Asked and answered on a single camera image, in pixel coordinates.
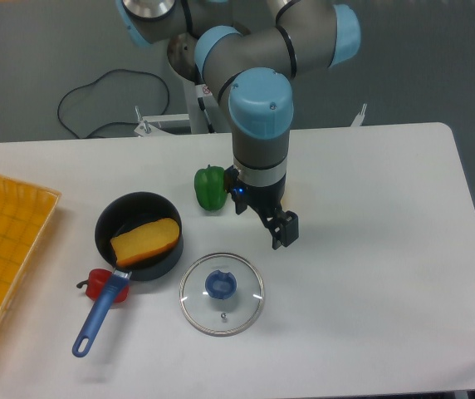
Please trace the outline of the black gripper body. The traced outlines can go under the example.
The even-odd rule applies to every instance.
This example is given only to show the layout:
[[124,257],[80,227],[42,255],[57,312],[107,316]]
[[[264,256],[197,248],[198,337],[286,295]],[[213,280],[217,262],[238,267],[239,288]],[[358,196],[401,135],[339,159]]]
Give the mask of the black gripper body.
[[223,172],[223,188],[231,195],[236,214],[248,208],[256,212],[261,220],[285,218],[282,196],[285,191],[286,176],[273,185],[256,187],[238,178],[238,170],[230,166]]

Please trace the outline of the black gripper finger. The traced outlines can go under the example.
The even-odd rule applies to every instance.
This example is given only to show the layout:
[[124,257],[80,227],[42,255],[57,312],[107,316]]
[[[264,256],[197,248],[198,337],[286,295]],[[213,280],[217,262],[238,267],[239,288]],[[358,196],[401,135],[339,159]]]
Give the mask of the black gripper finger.
[[288,247],[299,238],[298,215],[290,210],[279,209],[273,218],[272,248]]

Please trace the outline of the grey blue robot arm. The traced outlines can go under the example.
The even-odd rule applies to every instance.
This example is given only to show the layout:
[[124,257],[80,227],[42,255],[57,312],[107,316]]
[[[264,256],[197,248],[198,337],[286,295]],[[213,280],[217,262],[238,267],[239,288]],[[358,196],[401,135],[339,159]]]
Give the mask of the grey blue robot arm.
[[271,1],[273,27],[245,35],[229,1],[119,1],[131,38],[153,44],[191,37],[194,70],[211,91],[233,140],[233,164],[194,177],[199,205],[216,211],[232,200],[254,210],[274,248],[297,240],[297,215],[282,208],[290,129],[291,81],[354,57],[361,29],[355,12],[327,1]]

